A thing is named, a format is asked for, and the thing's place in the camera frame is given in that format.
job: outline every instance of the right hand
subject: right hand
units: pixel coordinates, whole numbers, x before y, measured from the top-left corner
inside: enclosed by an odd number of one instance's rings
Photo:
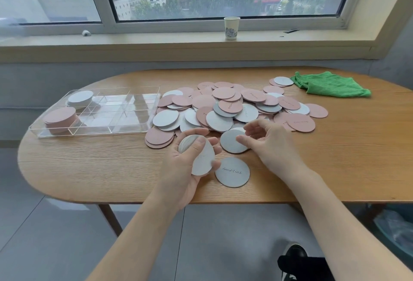
[[[252,149],[264,165],[287,185],[297,175],[298,169],[305,169],[291,133],[274,122],[256,119],[244,126],[245,135],[236,137],[237,142]]]

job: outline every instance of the oval table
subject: oval table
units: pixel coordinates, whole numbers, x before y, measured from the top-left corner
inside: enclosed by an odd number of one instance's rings
[[[175,69],[132,72],[85,88],[160,86],[161,93],[202,81],[228,81],[261,90],[276,76],[330,70],[353,77],[372,91],[371,98],[333,98],[307,94],[297,86],[285,94],[325,107],[329,116],[314,119],[316,129],[293,132],[303,160],[317,171],[343,202],[413,202],[412,91],[384,80],[318,67]],[[27,182],[45,195],[74,203],[99,204],[119,235],[111,204],[141,203],[153,189],[168,148],[151,149],[145,134],[38,139],[28,131],[18,149],[18,165]],[[234,156],[225,151],[218,158]],[[192,203],[290,203],[296,199],[251,151],[235,155],[251,169],[247,184],[221,185],[203,177]]]

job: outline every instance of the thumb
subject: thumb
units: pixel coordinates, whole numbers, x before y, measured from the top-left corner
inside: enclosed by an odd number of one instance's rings
[[[206,143],[205,137],[197,137],[192,145],[182,153],[183,158],[189,163],[193,163],[195,158],[202,152]]]
[[[238,135],[235,139],[237,140],[238,143],[241,143],[242,145],[254,151],[262,143],[261,141],[258,141],[252,137],[248,137],[246,135]]]

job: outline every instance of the floor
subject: floor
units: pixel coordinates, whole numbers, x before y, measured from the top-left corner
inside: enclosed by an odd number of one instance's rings
[[[17,149],[0,148],[0,275],[4,281],[84,280],[115,241],[95,205],[33,190]],[[125,227],[139,205],[112,205]],[[189,205],[168,230],[152,281],[280,280],[288,241],[323,256],[306,219],[289,205]]]

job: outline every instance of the wall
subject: wall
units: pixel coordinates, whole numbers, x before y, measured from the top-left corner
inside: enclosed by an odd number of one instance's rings
[[[148,69],[288,65],[354,71],[413,89],[413,17],[381,60],[0,64],[0,140],[21,139],[34,119],[69,90],[114,75]]]

